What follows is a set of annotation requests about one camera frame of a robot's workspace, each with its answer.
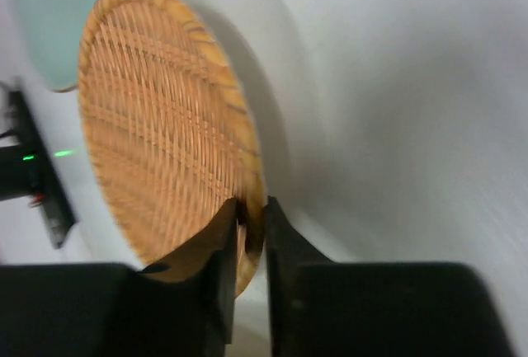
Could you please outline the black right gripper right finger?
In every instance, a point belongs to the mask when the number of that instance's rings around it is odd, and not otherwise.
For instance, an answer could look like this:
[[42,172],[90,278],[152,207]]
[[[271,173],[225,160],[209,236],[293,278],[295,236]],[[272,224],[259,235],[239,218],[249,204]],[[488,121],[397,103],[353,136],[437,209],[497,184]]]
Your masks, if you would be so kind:
[[511,356],[485,283],[456,262],[342,263],[265,208],[274,356]]

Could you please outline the woven bamboo plate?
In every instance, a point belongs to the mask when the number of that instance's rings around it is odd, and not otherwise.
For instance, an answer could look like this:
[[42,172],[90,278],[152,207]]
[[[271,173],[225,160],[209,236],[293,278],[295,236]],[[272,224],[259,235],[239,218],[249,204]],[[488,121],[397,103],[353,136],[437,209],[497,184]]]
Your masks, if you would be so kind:
[[262,161],[236,74],[197,15],[181,0],[96,0],[79,44],[78,107],[102,196],[143,263],[239,201],[242,293],[264,242]]

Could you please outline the pale green glass plate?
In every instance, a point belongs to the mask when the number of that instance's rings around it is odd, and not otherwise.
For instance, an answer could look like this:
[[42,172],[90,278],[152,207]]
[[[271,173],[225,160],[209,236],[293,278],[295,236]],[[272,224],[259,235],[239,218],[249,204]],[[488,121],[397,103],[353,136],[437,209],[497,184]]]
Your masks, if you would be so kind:
[[13,0],[26,54],[53,92],[74,90],[78,46],[96,0]]

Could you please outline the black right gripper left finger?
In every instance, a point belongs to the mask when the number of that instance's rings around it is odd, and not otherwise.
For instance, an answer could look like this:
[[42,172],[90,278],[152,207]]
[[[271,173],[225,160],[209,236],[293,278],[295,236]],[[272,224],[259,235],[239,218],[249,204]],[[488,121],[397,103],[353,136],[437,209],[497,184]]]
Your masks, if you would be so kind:
[[221,356],[232,340],[238,202],[144,270],[5,265],[4,356]]

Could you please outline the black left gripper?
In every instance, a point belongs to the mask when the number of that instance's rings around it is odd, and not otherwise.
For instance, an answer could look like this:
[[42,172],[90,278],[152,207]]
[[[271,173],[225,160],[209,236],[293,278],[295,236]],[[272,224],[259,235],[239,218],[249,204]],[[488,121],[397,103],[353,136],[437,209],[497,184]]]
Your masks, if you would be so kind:
[[52,155],[21,91],[8,93],[7,118],[11,125],[2,137],[16,143],[1,148],[1,199],[31,198],[31,206],[40,209],[54,248],[66,242],[77,222]]

